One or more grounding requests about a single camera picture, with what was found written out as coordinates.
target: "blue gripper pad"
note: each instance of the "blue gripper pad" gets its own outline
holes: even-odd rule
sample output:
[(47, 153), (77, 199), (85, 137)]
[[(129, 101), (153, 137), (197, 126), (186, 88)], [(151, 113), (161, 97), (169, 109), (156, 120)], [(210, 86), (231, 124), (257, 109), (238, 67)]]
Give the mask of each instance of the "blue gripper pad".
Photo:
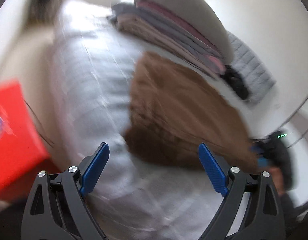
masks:
[(92, 156), (92, 160), (84, 174), (82, 174), (80, 193), (82, 197), (86, 197), (91, 193), (110, 157), (110, 148), (106, 143), (103, 143)]
[(198, 148), (198, 156), (215, 191), (221, 193), (223, 197), (226, 197), (228, 193), (226, 176), (204, 143)]

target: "blue object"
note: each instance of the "blue object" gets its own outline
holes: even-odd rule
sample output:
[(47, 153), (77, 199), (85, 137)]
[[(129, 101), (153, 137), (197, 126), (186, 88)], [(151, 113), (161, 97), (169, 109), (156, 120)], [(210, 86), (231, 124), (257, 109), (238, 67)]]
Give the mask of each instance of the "blue object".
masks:
[(257, 163), (258, 163), (258, 166), (259, 166), (260, 168), (262, 168), (262, 167), (267, 167), (267, 166), (268, 166), (268, 160), (265, 159), (264, 157), (258, 158), (258, 159), (257, 159)]
[(215, 191), (221, 193), (223, 197), (226, 197), (228, 194), (226, 176), (204, 143), (199, 146), (198, 156)]
[(257, 154), (263, 154), (265, 152), (263, 149), (255, 145), (253, 145), (250, 149), (252, 152), (257, 153)]
[(86, 197), (87, 194), (93, 191), (109, 157), (110, 148), (106, 143), (104, 143), (100, 146), (99, 149), (97, 149), (92, 161), (82, 175), (82, 186), (79, 191), (82, 197)]

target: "folded clothes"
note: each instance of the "folded clothes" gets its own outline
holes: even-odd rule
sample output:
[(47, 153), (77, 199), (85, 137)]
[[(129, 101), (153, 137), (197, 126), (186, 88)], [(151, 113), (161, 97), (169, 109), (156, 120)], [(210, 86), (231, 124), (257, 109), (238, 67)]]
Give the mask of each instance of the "folded clothes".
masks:
[(208, 39), (206, 39), (203, 35), (201, 35), (192, 25), (190, 25), (188, 22), (183, 20), (182, 18), (178, 17), (177, 15), (173, 14), (169, 10), (163, 8), (162, 6), (148, 0), (140, 0), (136, 3), (137, 8), (143, 8), (146, 10), (149, 10), (155, 14), (162, 15), (169, 19), (170, 21), (176, 23), (178, 26), (182, 27), (184, 30), (192, 34), (197, 39), (204, 42), (206, 45), (211, 47), (213, 50), (217, 51), (219, 54), (220, 51), (216, 48), (214, 44), (212, 44)]
[(224, 64), (230, 65), (233, 51), (224, 26), (204, 0), (147, 0), (160, 5), (189, 23), (222, 53)]
[(152, 42), (174, 54), (180, 56), (192, 63), (196, 68), (202, 72), (217, 78), (218, 73), (211, 70), (209, 66), (206, 66), (199, 61), (191, 52), (185, 49), (183, 46), (177, 43), (174, 39), (164, 35), (152, 25), (135, 14), (121, 14), (117, 16), (118, 28), (135, 34), (146, 41)]
[(129, 152), (162, 165), (201, 169), (197, 151), (206, 143), (245, 172), (257, 173), (246, 128), (236, 111), (198, 73), (145, 52), (131, 82)]
[(214, 73), (218, 75), (223, 75), (225, 73), (225, 66), (219, 52), (212, 49), (171, 20), (148, 10), (136, 8), (134, 4), (129, 3), (114, 5), (112, 9), (115, 11), (116, 16), (126, 13), (137, 15), (159, 30), (162, 34), (172, 38), (179, 45), (184, 47)]

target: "red box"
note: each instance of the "red box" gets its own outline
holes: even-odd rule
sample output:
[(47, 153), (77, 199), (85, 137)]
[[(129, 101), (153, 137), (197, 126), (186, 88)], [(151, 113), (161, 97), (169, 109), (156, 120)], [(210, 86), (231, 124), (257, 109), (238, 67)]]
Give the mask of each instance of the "red box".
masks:
[(0, 85), (0, 199), (26, 197), (41, 170), (59, 173), (27, 111), (21, 86)]

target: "brown blanket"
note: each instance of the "brown blanket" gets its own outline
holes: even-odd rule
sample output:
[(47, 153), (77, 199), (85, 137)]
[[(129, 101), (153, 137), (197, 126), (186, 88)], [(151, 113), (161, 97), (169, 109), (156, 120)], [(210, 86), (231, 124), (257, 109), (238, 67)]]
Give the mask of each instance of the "brown blanket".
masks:
[(230, 165), (257, 172), (257, 158), (238, 112), (198, 73), (145, 52), (131, 83), (129, 151), (157, 164), (201, 169), (204, 142)]

